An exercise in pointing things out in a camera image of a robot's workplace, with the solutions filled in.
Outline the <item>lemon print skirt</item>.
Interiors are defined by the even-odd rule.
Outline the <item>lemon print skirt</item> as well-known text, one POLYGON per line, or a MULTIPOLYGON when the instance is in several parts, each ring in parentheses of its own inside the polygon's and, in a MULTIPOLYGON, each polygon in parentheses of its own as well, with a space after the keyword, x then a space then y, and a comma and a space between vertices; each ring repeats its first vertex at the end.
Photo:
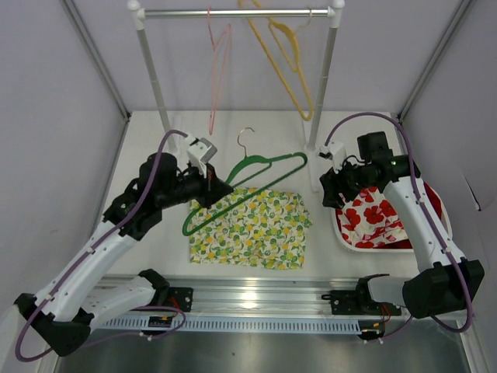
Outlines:
POLYGON ((190 204, 189 261, 267 270, 300 270, 311 216, 298 193, 238 187, 213 207, 190 204))

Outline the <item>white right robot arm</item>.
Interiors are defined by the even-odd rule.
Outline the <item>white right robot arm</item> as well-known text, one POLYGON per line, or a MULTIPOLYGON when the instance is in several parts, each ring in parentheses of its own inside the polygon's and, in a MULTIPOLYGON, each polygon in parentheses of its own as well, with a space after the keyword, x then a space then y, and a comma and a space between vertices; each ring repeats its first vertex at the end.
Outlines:
POLYGON ((398 214, 408 236, 418 267, 412 278, 387 274, 358 280, 356 307, 369 314, 382 303, 407 308, 417 319, 466 310, 472 315, 472 300, 485 275, 479 260, 468 260, 457 247, 431 206, 419 169, 407 155, 395 155, 385 133, 358 138, 360 162, 350 163, 338 142, 323 145, 318 154, 332 161, 332 168, 319 181, 323 205, 341 209, 361 190, 377 187, 398 214))

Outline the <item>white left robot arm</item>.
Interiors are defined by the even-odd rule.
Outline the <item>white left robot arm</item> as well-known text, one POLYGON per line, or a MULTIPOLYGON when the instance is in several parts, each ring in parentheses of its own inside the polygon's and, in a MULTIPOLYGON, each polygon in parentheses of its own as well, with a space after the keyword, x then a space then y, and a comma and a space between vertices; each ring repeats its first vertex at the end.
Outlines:
POLYGON ((211 207, 233 192, 212 165, 202 173, 189 165, 180 170, 174 155, 158 152, 139 168, 138 176, 116 197, 77 256, 36 294, 22 293, 15 304, 26 319, 21 333, 33 328, 60 357, 81 347, 94 329, 125 312, 148 309, 177 312, 169 282, 152 269, 130 282, 96 294, 93 289, 109 268, 162 221, 163 210, 196 200, 211 207))

